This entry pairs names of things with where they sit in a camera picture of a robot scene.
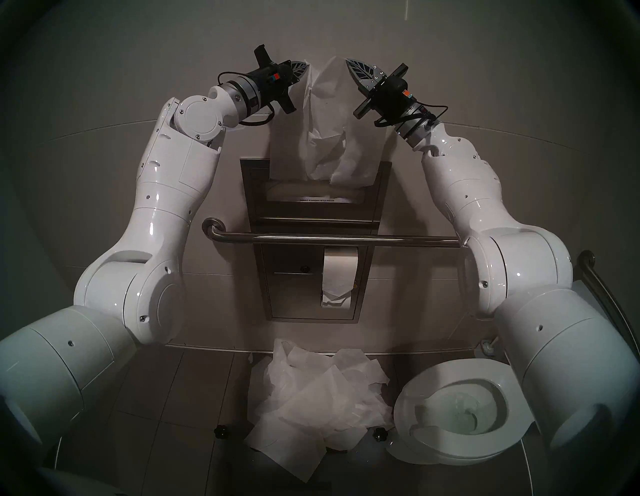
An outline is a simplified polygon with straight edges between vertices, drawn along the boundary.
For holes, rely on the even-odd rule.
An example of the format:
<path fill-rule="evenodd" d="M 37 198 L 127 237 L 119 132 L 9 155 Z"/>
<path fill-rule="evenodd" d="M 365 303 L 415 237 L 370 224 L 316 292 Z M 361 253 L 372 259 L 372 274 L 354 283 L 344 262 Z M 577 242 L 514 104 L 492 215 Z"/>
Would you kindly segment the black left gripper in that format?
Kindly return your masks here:
<path fill-rule="evenodd" d="M 286 60 L 274 62 L 264 45 L 254 50 L 258 69 L 248 73 L 248 78 L 257 87 L 258 110 L 276 102 L 286 114 L 296 111 L 289 96 L 289 88 L 299 82 L 310 65 L 304 61 Z"/>

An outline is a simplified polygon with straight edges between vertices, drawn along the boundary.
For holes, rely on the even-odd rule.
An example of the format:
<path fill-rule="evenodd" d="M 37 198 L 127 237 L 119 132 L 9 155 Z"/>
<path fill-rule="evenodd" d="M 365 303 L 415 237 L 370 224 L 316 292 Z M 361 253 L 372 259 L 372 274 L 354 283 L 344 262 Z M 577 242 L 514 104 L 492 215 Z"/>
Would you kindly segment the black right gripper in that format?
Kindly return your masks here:
<path fill-rule="evenodd" d="M 379 114 L 376 127 L 395 127 L 397 130 L 408 124 L 409 131 L 428 123 L 428 110 L 408 90 L 404 80 L 408 66 L 401 63 L 391 74 L 386 74 L 376 65 L 356 59 L 346 59 L 349 75 L 356 83 L 365 100 L 353 111 L 361 119 L 369 111 Z"/>

